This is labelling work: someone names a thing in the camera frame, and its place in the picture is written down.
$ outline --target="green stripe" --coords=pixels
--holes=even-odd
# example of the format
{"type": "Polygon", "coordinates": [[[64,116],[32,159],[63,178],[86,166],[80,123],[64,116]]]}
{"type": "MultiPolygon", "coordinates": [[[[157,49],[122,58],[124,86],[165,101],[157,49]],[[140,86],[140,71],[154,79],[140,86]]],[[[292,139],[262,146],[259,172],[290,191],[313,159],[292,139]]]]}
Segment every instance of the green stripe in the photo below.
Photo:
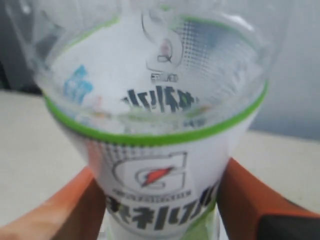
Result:
{"type": "Polygon", "coordinates": [[[126,134],[112,134],[99,131],[97,129],[85,126],[73,120],[72,118],[65,115],[60,111],[54,103],[48,98],[45,97],[46,105],[52,115],[66,127],[76,131],[79,134],[82,134],[89,138],[94,138],[98,141],[111,142],[115,144],[125,144],[133,146],[163,146],[163,145],[174,145],[181,144],[186,142],[192,142],[201,140],[216,134],[219,134],[248,118],[252,113],[254,113],[257,108],[263,102],[265,95],[268,90],[268,85],[265,85],[265,88],[260,95],[260,97],[247,109],[238,115],[221,122],[219,124],[205,127],[199,130],[187,131],[183,133],[175,134],[165,134],[165,135],[126,135],[126,134]]]}

